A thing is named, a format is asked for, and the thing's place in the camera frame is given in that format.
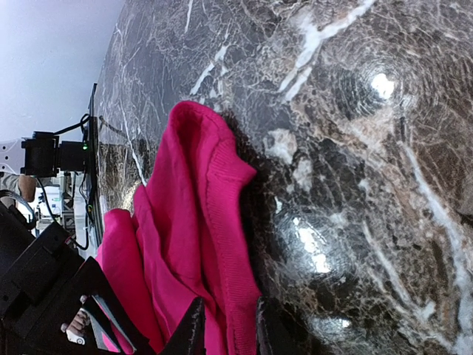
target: white marble vein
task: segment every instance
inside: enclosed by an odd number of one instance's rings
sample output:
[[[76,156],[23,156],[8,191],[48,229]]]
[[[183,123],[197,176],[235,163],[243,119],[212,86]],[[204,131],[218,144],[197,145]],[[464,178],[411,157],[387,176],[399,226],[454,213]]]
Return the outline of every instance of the white marble vein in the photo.
[[[460,305],[458,309],[458,323],[460,332],[455,344],[455,353],[458,355],[471,355],[473,349],[473,282],[466,267],[467,255],[463,250],[466,242],[462,231],[456,222],[449,216],[448,211],[442,206],[439,197],[432,191],[423,177],[419,162],[414,152],[404,145],[404,150],[414,170],[415,179],[419,184],[419,191],[426,198],[433,213],[435,222],[445,228],[452,249],[452,259],[455,267],[455,284],[460,291]]]
[[[187,22],[186,28],[184,29],[184,33],[187,33],[189,30],[189,23],[191,22],[191,13],[192,13],[192,5],[194,4],[194,0],[189,0],[188,9],[187,9]]]
[[[135,162],[136,164],[136,167],[137,167],[137,170],[138,170],[138,174],[140,176],[140,179],[141,179],[141,183],[146,186],[146,179],[144,177],[144,174],[143,174],[143,168],[141,167],[141,163],[140,163],[140,160],[138,159],[138,156],[136,155],[136,152],[135,150],[133,149],[133,144],[132,144],[132,140],[130,138],[130,133],[129,133],[129,129],[128,129],[128,121],[126,120],[126,114],[125,114],[125,111],[123,110],[123,105],[121,103],[121,100],[120,100],[120,108],[121,108],[121,112],[122,112],[122,115],[123,115],[123,122],[125,124],[125,132],[126,132],[126,139],[128,140],[128,144],[130,146],[130,150],[132,151],[132,157],[133,157],[133,161]]]
[[[205,78],[211,73],[211,71],[215,68],[215,64],[218,61],[222,61],[227,53],[228,45],[223,45],[217,53],[215,53],[214,60],[210,62],[210,64],[204,69],[200,77],[197,79],[194,87],[191,89],[191,95],[196,95],[199,92],[200,86]]]
[[[357,18],[363,16],[375,3],[375,0],[364,0],[359,6],[351,10],[347,16],[328,24],[322,31],[317,30],[317,25],[313,23],[313,18],[310,13],[306,13],[300,19],[299,29],[304,35],[304,44],[302,52],[296,59],[294,68],[286,75],[285,79],[279,86],[279,91],[282,92],[287,89],[289,83],[295,78],[296,73],[310,62],[321,43],[335,36],[337,33],[348,28]],[[303,83],[305,83],[312,72],[312,68],[307,68],[296,80],[296,83],[290,88],[286,94],[285,99],[290,101],[299,92]]]

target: marble countertop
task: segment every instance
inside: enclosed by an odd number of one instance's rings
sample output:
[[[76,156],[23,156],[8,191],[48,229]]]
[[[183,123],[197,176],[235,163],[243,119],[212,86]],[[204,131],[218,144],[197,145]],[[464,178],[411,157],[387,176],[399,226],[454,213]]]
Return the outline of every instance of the marble countertop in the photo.
[[[132,206],[169,112],[221,112],[262,291],[308,354],[473,349],[473,3],[127,1],[96,94]]]

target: black cable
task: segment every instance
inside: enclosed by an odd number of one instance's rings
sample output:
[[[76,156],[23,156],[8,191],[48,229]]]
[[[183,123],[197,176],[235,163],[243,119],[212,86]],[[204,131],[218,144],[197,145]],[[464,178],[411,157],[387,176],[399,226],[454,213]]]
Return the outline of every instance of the black cable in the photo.
[[[36,178],[36,180],[38,181],[39,186],[41,187],[41,190],[43,190],[44,202],[46,203],[47,211],[50,213],[50,216],[51,216],[52,220],[55,220],[55,218],[57,217],[57,215],[54,214],[54,213],[52,213],[52,209],[51,209],[51,206],[50,206],[50,202],[47,200],[46,189],[44,188],[44,185],[43,185],[43,183],[41,182],[41,180],[39,180],[39,178]]]
[[[60,131],[57,131],[57,132],[54,133],[54,135],[63,135],[64,133],[67,133],[67,132],[69,132],[69,131],[72,131],[72,130],[74,130],[74,129],[76,129],[76,128],[79,128],[79,127],[82,127],[82,128],[83,128],[83,127],[84,127],[84,124],[86,124],[87,121],[89,121],[89,119],[90,119],[90,115],[89,115],[88,113],[86,113],[84,116],[82,116],[81,121],[80,121],[78,124],[74,124],[74,125],[72,125],[72,126],[69,126],[69,127],[67,127],[67,128],[64,128],[64,129],[62,129],[62,130],[60,130]]]
[[[39,180],[38,178],[36,178],[36,180],[38,181],[39,183],[39,186],[41,187],[41,189],[43,190],[43,194],[44,194],[44,202],[46,203],[46,207],[47,207],[47,210],[48,212],[50,213],[50,216],[51,218],[54,220],[55,217],[57,217],[55,214],[52,213],[52,210],[51,210],[51,207],[50,207],[50,202],[47,200],[47,193],[46,193],[46,189],[44,188],[44,185],[43,183],[41,182],[41,180]],[[75,239],[71,239],[72,243],[74,243],[75,246],[77,246],[80,250],[87,250],[89,248],[89,236],[88,236],[88,225],[87,225],[87,219],[86,219],[86,228],[87,228],[87,236],[86,236],[86,246],[82,246],[81,244],[77,243],[77,241]]]
[[[86,216],[86,245],[82,246],[81,244],[77,243],[77,240],[72,239],[72,242],[75,246],[77,246],[80,250],[86,251],[89,248],[89,223]]]

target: pink fabric fold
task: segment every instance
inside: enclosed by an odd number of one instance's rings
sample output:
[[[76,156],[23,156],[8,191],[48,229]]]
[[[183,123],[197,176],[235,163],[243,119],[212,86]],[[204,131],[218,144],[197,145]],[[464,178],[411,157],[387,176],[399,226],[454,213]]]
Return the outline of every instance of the pink fabric fold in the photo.
[[[254,175],[223,119],[182,102],[171,112],[151,179],[135,194],[134,215],[105,216],[99,263],[157,353],[202,297],[208,354],[256,354],[260,293],[239,213],[240,192]]]

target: wire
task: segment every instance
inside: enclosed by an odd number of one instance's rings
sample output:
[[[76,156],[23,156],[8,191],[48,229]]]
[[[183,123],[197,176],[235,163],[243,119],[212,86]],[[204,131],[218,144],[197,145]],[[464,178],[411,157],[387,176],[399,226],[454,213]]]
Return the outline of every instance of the wire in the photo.
[[[50,213],[51,218],[52,218],[53,220],[55,220],[55,218],[57,217],[57,215],[54,214],[54,213],[52,213],[52,209],[51,209],[51,206],[50,206],[50,202],[47,200],[46,189],[44,188],[44,185],[43,185],[43,183],[41,182],[41,180],[39,180],[39,178],[36,178],[36,180],[38,181],[39,186],[41,187],[41,190],[43,190],[44,202],[46,203],[47,211]]]
[[[64,133],[67,133],[67,132],[72,131],[72,130],[74,130],[76,128],[79,128],[79,127],[82,128],[82,132],[83,132],[84,131],[84,125],[89,121],[89,119],[90,119],[90,115],[88,113],[86,113],[84,116],[82,116],[81,121],[78,124],[74,124],[72,126],[64,128],[60,131],[57,131],[57,132],[54,133],[54,135],[63,135]]]
[[[75,246],[77,246],[80,250],[86,251],[89,248],[89,222],[86,216],[86,245],[82,246],[77,242],[77,240],[74,238],[72,239],[72,242],[74,243]]]
[[[38,181],[39,183],[39,186],[41,187],[41,190],[43,190],[43,194],[44,194],[44,202],[46,203],[46,207],[47,207],[47,211],[50,213],[50,216],[51,218],[54,220],[55,217],[57,217],[55,214],[52,213],[52,210],[51,210],[51,207],[50,207],[50,202],[48,201],[47,199],[47,193],[46,193],[46,189],[44,188],[44,185],[43,183],[41,182],[41,180],[39,180],[38,178],[36,178],[36,180]],[[80,250],[87,250],[89,248],[89,226],[88,226],[88,223],[87,223],[87,219],[86,219],[86,246],[82,246],[81,244],[77,243],[77,241],[75,239],[71,239],[72,243],[77,246]]]
[[[26,207],[26,209],[28,210],[28,212],[32,216],[32,220],[30,222],[28,222],[27,228],[29,228],[31,230],[31,229],[34,229],[36,227],[37,220],[36,220],[35,212],[31,208],[30,204],[22,196],[16,194],[15,192],[11,192],[10,190],[0,190],[0,198],[3,198],[3,197],[12,198],[15,201],[21,203],[24,207]]]

